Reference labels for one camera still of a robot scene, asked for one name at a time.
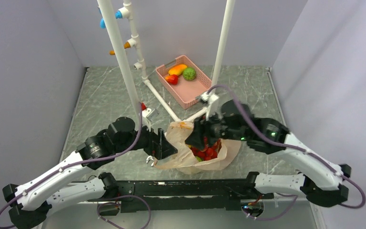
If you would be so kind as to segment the red fake strawberry bunch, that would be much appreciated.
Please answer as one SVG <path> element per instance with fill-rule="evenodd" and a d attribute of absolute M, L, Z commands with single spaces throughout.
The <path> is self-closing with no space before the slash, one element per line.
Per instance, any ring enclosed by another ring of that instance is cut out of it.
<path fill-rule="evenodd" d="M 212 159 L 217 158 L 219 151 L 222 148 L 222 142 L 221 139 L 218 139 L 216 141 L 216 143 L 214 143 L 212 146 L 206 146 L 205 149 L 200 150 L 196 147 L 193 147 L 191 145 L 187 145 L 191 152 L 193 153 L 193 155 L 196 157 L 200 157 L 203 159 L 203 161 L 209 161 Z"/>

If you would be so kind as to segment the translucent orange plastic bag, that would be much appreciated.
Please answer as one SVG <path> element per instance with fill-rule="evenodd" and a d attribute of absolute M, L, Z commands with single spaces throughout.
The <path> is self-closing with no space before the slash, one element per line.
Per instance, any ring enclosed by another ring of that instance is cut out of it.
<path fill-rule="evenodd" d="M 184 143 L 193 131 L 193 123 L 188 121 L 172 122 L 166 131 L 166 139 L 178 152 L 165 160 L 154 162 L 157 169 L 177 169 L 192 175 L 204 171 L 223 170 L 239 153 L 241 142 L 218 139 L 212 146 L 200 150 Z"/>

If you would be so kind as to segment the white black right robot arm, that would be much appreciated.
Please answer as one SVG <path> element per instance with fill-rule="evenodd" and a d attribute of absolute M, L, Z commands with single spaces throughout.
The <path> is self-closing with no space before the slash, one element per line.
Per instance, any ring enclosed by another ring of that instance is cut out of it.
<path fill-rule="evenodd" d="M 199 150 L 212 146 L 218 139 L 246 142 L 250 149 L 267 155 L 276 156 L 292 164 L 299 170 L 296 175 L 268 175 L 249 172 L 244 184 L 244 193 L 249 198 L 259 194 L 282 193 L 304 196 L 315 205 L 333 207 L 348 200 L 349 189 L 343 184 L 351 175 L 347 164 L 336 165 L 311 153 L 306 154 L 290 148 L 290 145 L 307 150 L 289 129 L 272 118 L 255 117 L 248 105 L 242 104 L 243 111 L 261 134 L 270 141 L 278 142 L 275 146 L 260 138 L 246 123 L 233 100 L 221 107 L 221 115 L 205 116 L 194 120 L 193 131 L 185 143 Z"/>

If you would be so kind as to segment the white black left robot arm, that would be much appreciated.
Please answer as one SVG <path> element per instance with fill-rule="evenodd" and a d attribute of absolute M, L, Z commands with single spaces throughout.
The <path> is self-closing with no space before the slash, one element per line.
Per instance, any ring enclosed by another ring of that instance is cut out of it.
<path fill-rule="evenodd" d="M 111 173 L 70 186 L 76 178 L 112 162 L 129 151 L 142 149 L 158 160 L 177 153 L 163 129 L 155 132 L 120 117 L 108 128 L 91 136 L 67 158 L 41 176 L 22 185 L 8 184 L 2 190 L 12 225 L 31 229 L 57 210 L 91 199 L 112 200 L 119 187 Z"/>

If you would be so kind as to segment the red fake fruit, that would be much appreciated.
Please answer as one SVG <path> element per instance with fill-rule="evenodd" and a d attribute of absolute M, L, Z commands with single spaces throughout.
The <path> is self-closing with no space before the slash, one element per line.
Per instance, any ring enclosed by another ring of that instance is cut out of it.
<path fill-rule="evenodd" d="M 167 75 L 164 79 L 170 85 L 177 85 L 179 82 L 179 76 L 176 74 Z"/>

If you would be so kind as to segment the green fake custard apple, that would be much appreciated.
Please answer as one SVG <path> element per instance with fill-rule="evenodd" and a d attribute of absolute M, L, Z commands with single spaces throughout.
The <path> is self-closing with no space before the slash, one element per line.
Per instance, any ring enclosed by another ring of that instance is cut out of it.
<path fill-rule="evenodd" d="M 187 67 L 184 69 L 182 76 L 187 81 L 192 81 L 197 77 L 196 70 L 192 67 Z"/>

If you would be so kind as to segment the yellow orange fake mango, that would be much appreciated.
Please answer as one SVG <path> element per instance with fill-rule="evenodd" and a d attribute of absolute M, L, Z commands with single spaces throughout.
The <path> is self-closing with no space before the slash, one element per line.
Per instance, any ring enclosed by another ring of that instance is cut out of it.
<path fill-rule="evenodd" d="M 185 64 L 178 64 L 178 65 L 175 65 L 173 66 L 169 71 L 168 71 L 168 74 L 169 75 L 177 75 L 177 76 L 180 76 L 182 75 L 182 73 L 184 72 L 184 70 L 188 68 L 187 65 Z"/>

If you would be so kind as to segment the silver open-end wrench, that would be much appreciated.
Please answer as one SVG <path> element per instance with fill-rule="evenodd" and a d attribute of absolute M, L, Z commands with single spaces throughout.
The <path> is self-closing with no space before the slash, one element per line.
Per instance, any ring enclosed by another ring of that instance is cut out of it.
<path fill-rule="evenodd" d="M 148 156 L 146 158 L 146 164 L 149 164 L 151 167 L 154 167 L 157 164 L 157 159 L 153 156 Z"/>

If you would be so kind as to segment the pink perforated plastic basket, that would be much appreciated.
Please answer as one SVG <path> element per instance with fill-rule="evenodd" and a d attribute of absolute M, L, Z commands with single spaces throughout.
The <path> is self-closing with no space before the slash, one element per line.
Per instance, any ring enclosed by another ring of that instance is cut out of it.
<path fill-rule="evenodd" d="M 165 78 L 168 75 L 169 70 L 179 64 L 184 64 L 187 67 L 193 68 L 196 72 L 196 77 L 193 80 L 188 81 L 180 76 L 178 83 L 172 85 L 168 83 Z M 212 80 L 185 55 L 180 55 L 170 63 L 156 67 L 155 72 L 158 74 L 158 79 L 162 85 L 184 110 L 196 104 L 196 97 L 207 91 L 212 84 Z"/>

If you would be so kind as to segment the orange brass faucet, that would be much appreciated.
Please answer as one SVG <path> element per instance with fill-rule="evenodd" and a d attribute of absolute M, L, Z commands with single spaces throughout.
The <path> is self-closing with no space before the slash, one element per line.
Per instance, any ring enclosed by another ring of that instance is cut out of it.
<path fill-rule="evenodd" d="M 129 48 L 131 48 L 131 44 L 129 42 L 126 42 L 124 44 L 124 49 L 129 49 Z M 114 50 L 109 51 L 109 55 L 111 55 L 111 56 L 115 55 L 115 51 Z"/>

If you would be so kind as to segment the blue plastic faucet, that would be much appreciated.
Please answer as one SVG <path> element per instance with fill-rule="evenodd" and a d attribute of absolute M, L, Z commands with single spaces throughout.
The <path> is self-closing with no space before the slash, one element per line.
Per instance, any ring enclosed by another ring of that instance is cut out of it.
<path fill-rule="evenodd" d="M 99 13 L 101 14 L 102 12 L 101 12 L 101 8 L 100 7 L 98 7 L 98 10 L 99 10 Z M 122 19 L 123 18 L 123 15 L 122 15 L 122 13 L 119 10 L 115 12 L 115 18 L 116 19 Z M 102 29 L 105 29 L 106 28 L 105 21 L 104 21 L 103 18 L 100 21 L 100 27 Z"/>

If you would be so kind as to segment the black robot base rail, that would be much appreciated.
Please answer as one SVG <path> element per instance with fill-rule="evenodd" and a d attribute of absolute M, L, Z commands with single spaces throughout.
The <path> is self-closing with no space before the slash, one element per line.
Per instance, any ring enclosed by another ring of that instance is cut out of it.
<path fill-rule="evenodd" d="M 214 209 L 240 211 L 242 204 L 254 199 L 273 199 L 260 194 L 246 178 L 206 180 L 117 181 L 117 189 L 97 201 L 121 197 L 121 212 L 151 210 Z"/>

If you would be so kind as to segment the white PVC pipe frame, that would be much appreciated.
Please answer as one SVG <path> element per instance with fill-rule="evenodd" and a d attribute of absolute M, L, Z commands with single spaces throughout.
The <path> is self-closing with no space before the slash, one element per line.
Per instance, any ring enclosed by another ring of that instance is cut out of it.
<path fill-rule="evenodd" d="M 105 21 L 107 33 L 109 35 L 112 47 L 115 51 L 115 56 L 119 65 L 119 68 L 122 72 L 122 76 L 124 79 L 125 86 L 127 88 L 128 95 L 130 97 L 130 100 L 132 102 L 132 105 L 135 106 L 138 104 L 139 99 L 137 95 L 136 88 L 134 86 L 134 81 L 132 77 L 132 73 L 130 70 L 129 62 L 127 60 L 127 55 L 125 53 L 121 33 L 119 30 L 118 23 L 116 21 L 116 18 L 114 16 L 114 10 L 113 6 L 110 0 L 98 0 L 98 5 L 101 8 L 102 16 Z M 225 51 L 226 41 L 229 33 L 229 28 L 231 24 L 231 19 L 233 15 L 235 1 L 234 0 L 228 0 L 226 2 L 225 12 L 224 12 L 224 19 L 217 49 L 217 55 L 216 60 L 214 64 L 213 69 L 213 75 L 212 75 L 212 86 L 211 89 L 209 89 L 207 92 L 212 92 L 212 90 L 216 87 L 216 84 L 218 82 L 220 69 L 222 65 L 223 55 Z M 194 120 L 197 117 L 202 116 L 205 114 L 205 107 L 202 108 L 199 112 L 193 114 L 189 118 L 187 118 L 187 121 Z"/>

